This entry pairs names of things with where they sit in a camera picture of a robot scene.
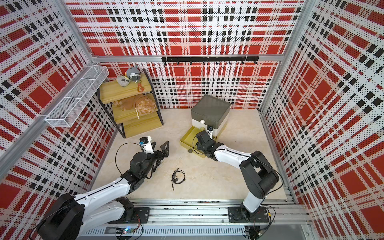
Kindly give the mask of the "yellow bottom drawer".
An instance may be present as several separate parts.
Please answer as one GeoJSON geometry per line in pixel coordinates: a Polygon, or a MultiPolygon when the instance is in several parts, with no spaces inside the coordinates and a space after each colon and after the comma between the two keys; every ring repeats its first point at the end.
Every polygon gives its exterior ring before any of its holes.
{"type": "MultiPolygon", "coordinates": [[[[195,128],[195,127],[191,127],[187,131],[187,133],[180,139],[180,144],[182,145],[182,147],[186,148],[189,153],[195,153],[198,156],[204,158],[204,157],[207,157],[207,156],[205,156],[202,152],[197,150],[197,147],[196,147],[196,143],[198,142],[197,138],[196,138],[196,134],[201,132],[201,131],[206,131],[207,132],[207,130],[199,130],[199,129],[195,128]]],[[[225,146],[223,145],[223,146],[220,146],[219,148],[217,148],[216,151],[224,150],[224,149],[225,149],[225,146]]],[[[209,159],[213,159],[214,161],[217,161],[216,157],[209,158],[209,159]]]]}

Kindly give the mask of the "white drawer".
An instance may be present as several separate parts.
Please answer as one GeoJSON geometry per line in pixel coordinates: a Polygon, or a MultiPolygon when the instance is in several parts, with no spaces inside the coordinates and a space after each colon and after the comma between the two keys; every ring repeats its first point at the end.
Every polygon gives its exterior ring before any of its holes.
{"type": "Polygon", "coordinates": [[[222,130],[225,128],[227,121],[229,119],[229,115],[227,115],[221,122],[212,122],[212,121],[204,121],[202,123],[201,121],[197,121],[195,119],[192,119],[192,126],[199,129],[199,130],[208,130],[208,127],[212,127],[212,135],[213,137],[218,137],[222,130]]]}

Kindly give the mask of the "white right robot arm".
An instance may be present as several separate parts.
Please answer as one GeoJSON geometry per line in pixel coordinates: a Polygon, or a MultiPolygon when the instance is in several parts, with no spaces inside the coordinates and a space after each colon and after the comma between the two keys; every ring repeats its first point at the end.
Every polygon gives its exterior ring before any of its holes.
{"type": "Polygon", "coordinates": [[[265,207],[262,207],[266,196],[280,181],[279,173],[272,167],[260,151],[243,153],[230,149],[216,142],[206,131],[196,134],[197,142],[193,148],[216,162],[228,164],[239,169],[249,190],[246,198],[239,207],[228,208],[231,223],[267,223],[269,217],[265,207]]]}

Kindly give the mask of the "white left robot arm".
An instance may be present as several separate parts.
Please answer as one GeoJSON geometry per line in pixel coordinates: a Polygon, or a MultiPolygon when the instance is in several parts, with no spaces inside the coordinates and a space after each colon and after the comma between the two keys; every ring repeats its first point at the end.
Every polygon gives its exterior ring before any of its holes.
{"type": "Polygon", "coordinates": [[[130,168],[116,180],[95,190],[61,195],[33,228],[29,239],[37,233],[43,240],[75,240],[102,224],[131,217],[134,205],[127,195],[150,179],[161,161],[169,156],[169,142],[155,150],[150,138],[140,138],[141,150],[130,161],[130,168]]]}

